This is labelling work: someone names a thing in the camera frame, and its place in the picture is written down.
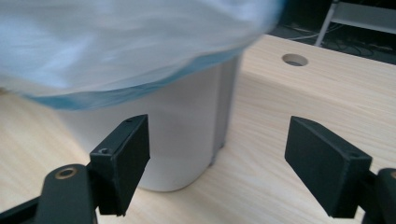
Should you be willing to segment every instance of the plastic bag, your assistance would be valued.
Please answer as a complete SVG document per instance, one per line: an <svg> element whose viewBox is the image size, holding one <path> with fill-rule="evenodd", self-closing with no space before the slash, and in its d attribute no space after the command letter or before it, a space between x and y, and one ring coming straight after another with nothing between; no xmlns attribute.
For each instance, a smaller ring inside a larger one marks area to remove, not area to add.
<svg viewBox="0 0 396 224"><path fill-rule="evenodd" d="M240 54L278 0L1 1L0 87L63 109L114 105Z"/></svg>

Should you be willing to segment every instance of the screw hole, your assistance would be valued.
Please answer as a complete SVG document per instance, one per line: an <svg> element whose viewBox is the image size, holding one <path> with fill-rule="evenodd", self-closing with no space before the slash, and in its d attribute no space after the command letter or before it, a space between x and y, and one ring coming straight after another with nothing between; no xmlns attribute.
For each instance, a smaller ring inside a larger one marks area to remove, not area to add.
<svg viewBox="0 0 396 224"><path fill-rule="evenodd" d="M99 149L99 153L107 154L109 152L108 148L101 148Z"/></svg>
<svg viewBox="0 0 396 224"><path fill-rule="evenodd" d="M67 167L56 173L55 178L57 179L67 179L72 177L77 173L77 169L75 167Z"/></svg>
<svg viewBox="0 0 396 224"><path fill-rule="evenodd" d="M285 54L282 57L283 62L293 65L293 66L306 66L308 64L308 60L298 54Z"/></svg>

